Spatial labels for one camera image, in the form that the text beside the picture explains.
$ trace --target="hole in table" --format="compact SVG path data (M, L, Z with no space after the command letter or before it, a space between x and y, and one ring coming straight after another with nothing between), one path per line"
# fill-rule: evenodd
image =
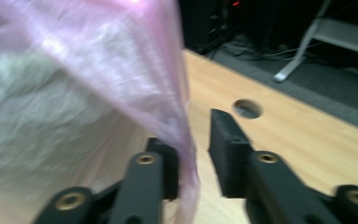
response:
M247 99L240 99L234 103L234 110L247 119L257 119L262 115L261 106Z

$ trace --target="wooden table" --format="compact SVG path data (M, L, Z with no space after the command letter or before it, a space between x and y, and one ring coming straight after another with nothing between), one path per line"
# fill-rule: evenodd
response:
M194 53L186 51L185 57L191 88L190 126L201 182L195 223L250 223L243 200L220 196L207 153L211 108L231 113L255 149L283 156L308 186L333 194L335 186L358 185L357 127ZM262 116L245 119L237 115L233 103L239 99L257 102Z

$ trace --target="cable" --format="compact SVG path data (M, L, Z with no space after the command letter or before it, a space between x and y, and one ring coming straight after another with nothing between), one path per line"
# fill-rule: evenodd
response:
M317 44L313 44L313 45L309 45L306 47L306 49L308 48L312 48L312 47L315 47L315 46L318 46L318 45L321 45L323 43L317 43ZM277 55L281 55L281 54L284 54L284 53L288 53L288 52L292 52L292 51L295 51L295 50L298 50L299 48L297 49L289 49L289 50L285 50L285 51L282 51L282 52L279 52L279 53L275 53L275 54L266 54L264 55L265 57L271 57L271 56L277 56Z
M249 50L255 51L255 49L246 48L245 46L241 47L241 46L233 45L231 43L224 44L223 47L230 48L230 49L242 50L242 51L248 51L248 52L249 52Z
M233 50L227 47L223 47L223 50L226 53L230 54L231 56L236 56L236 57L241 56L243 54L251 54L255 52L254 50L247 50L247 49Z
M295 57L290 57L290 58L283 58L283 57L265 57L265 60L270 60L270 61L292 61Z
M250 43L248 39L234 39L227 43L230 46L240 47L240 48L250 48L253 45Z
M228 48L223 48L223 51L239 60L242 61L258 61L261 60L263 57L262 55L258 55L257 51L242 51L240 53L232 52Z

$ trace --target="dark floor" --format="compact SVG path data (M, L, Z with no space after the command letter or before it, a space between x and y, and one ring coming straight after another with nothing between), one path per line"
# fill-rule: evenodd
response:
M358 126L358 73L320 63L304 63L283 83L272 80L287 62L242 61L223 49L213 59L247 77L289 94Z

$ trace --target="pink plastic bag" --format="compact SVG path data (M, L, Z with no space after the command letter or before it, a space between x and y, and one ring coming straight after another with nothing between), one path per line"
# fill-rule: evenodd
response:
M10 110L17 108L20 111L20 105L34 108L35 105L42 106L43 99L49 99L44 103L50 105L56 105L57 101L69 96L77 99L74 108L79 116L74 124L100 133L92 136L92 141L100 144L89 146L81 156L76 154L78 161L72 161L76 169L68 173L75 174L74 180L70 184L62 184L60 187L63 188L83 185L100 190L117 181L122 172L115 179L106 179L105 176L111 173L113 167L105 164L110 162L109 158L129 158L133 153L143 150L147 137L145 128L178 151L181 186L175 222L190 223L198 197L198 177L195 148L187 124L188 86L181 54L181 36L176 3L173 0L0 0L0 62L8 61L11 68L15 64L13 60L21 55L20 58L28 64L27 69L31 66L29 64L46 67L46 71L40 74L34 68L37 74L34 79L29 74L21 76L19 73L16 78L27 80L22 81L20 86L16 78L11 79L10 75L4 73L0 77L0 111L6 111L10 117L16 114ZM50 90L54 94L36 97L46 87L52 88L51 83L55 82L60 83L54 86L60 91ZM43 111L53 113L60 106ZM82 111L88 108L95 111L90 111L90 115L83 114ZM69 113L72 107L62 111L63 114ZM29 118L22 113L18 113L22 119ZM4 123L3 117L0 118L0 124ZM83 118L88 118L89 122L85 124ZM35 124L44 124L40 120ZM70 138L69 130L62 131ZM132 135L127 135L128 139L125 139L117 134L120 132ZM77 138L88 136L82 134L77 133ZM119 145L127 151L109 149L117 144L112 141L112 135L115 141L126 140ZM54 153L59 152L52 150L44 156L54 158ZM117 161L121 161L117 166L125 169L127 161ZM9 172L9 163L4 165ZM52 166L50 169L53 170L51 175L59 173L54 170L57 167ZM27 168L25 171L30 174L22 174L20 178L32 176L32 169ZM9 178L7 183L10 184L10 181L15 183L16 178ZM33 182L31 177L28 181L30 183L25 184L38 183ZM30 199L38 201L40 208L46 202L43 200L47 195L55 193L45 191L44 187L48 188L48 183L34 189L42 190L44 194ZM15 193L2 195L0 223L6 223L6 220L10 220L10 223L32 220L35 214L3 206L27 203L28 199L19 202L21 199Z

